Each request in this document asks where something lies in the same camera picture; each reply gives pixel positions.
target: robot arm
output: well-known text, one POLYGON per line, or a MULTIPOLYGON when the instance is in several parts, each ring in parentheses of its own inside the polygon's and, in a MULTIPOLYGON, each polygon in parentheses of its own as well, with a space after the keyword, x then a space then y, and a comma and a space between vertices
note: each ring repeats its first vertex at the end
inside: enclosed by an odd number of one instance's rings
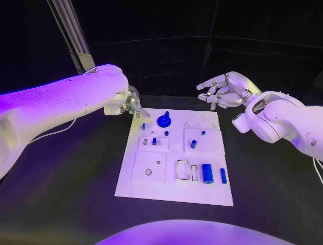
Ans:
POLYGON ((104 107, 106 115, 125 111, 149 114, 139 93, 117 66, 99 66, 91 73, 41 87, 0 95, 0 178, 27 145, 47 130, 104 107))
POLYGON ((210 87, 200 99, 221 107, 246 105, 246 112, 233 120, 241 133, 253 130, 269 143, 288 139, 299 151, 323 161, 323 107, 305 106, 289 94, 264 92, 252 80, 237 72, 230 72, 202 84, 210 87))

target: robotic hand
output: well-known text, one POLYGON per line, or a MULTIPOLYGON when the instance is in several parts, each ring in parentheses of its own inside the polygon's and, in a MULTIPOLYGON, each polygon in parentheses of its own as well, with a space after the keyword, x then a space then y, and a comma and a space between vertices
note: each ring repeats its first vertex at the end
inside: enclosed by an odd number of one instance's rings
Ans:
POLYGON ((323 107, 305 106, 289 94, 262 92, 252 80, 230 72, 197 86, 210 87, 200 99, 223 108, 246 106, 246 112, 233 120, 241 133, 254 131, 269 143, 288 139, 299 151, 323 161, 323 107))
POLYGON ((142 108, 139 92, 115 65, 99 66, 80 76, 0 95, 0 179, 32 139, 103 107, 106 115, 129 111, 138 117, 151 116, 142 108))

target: white panel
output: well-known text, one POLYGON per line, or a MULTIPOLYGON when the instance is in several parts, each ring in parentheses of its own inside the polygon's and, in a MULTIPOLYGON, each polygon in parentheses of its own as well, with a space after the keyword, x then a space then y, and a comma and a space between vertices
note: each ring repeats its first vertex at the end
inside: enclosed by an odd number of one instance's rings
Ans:
POLYGON ((146 111, 151 118, 135 116, 132 121, 116 196, 234 206, 228 173, 227 184, 223 184, 221 177, 221 168, 226 172, 228 170, 218 114, 211 111, 166 109, 146 111), (172 123, 168 128, 162 128, 156 120, 166 111, 172 123), (153 138, 164 143, 152 145, 153 138), (188 140, 198 141, 195 149, 191 149, 188 140), (188 180, 178 179, 178 162, 182 163, 179 173, 185 176, 188 173, 188 180), (210 163, 213 168, 213 184, 202 181, 205 163, 210 163))

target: circular hole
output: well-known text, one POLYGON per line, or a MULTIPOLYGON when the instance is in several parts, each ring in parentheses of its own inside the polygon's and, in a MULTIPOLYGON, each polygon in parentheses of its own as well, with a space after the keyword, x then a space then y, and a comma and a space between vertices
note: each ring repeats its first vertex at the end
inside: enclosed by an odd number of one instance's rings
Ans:
POLYGON ((316 144, 318 144, 318 141, 313 139, 311 142, 311 146, 316 146, 316 144))

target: table surface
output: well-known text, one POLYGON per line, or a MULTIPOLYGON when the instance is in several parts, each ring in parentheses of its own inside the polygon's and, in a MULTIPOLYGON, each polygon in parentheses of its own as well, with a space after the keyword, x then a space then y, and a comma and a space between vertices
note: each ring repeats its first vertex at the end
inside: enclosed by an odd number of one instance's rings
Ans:
MULTIPOLYGON (((195 98, 140 101, 148 108, 210 110, 195 98)), ((132 115, 99 110, 27 147, 0 186, 0 244, 94 244, 168 219, 224 222, 295 244, 323 244, 323 187, 312 158, 286 140, 269 144, 253 132, 241 134, 231 120, 243 111, 217 109, 234 207, 115 197, 132 115)))

